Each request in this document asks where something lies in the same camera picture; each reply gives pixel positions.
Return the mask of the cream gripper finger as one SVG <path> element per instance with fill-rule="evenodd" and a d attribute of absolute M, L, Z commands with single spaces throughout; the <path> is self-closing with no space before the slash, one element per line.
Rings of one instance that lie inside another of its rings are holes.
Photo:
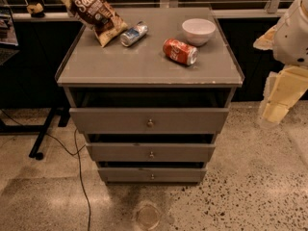
<path fill-rule="evenodd" d="M 285 65 L 278 73 L 271 72 L 259 107 L 262 125 L 277 125 L 308 90 L 308 67 Z"/>
<path fill-rule="evenodd" d="M 254 41 L 253 47 L 259 50 L 272 50 L 275 33 L 276 26 L 272 26 L 263 35 Z"/>

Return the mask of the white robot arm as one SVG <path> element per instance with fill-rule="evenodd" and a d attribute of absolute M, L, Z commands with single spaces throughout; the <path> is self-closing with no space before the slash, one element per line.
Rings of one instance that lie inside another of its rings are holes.
<path fill-rule="evenodd" d="M 269 74 L 259 107 L 259 124 L 272 127 L 308 90 L 308 0 L 295 0 L 253 47 L 271 50 L 284 65 L 278 73 Z"/>

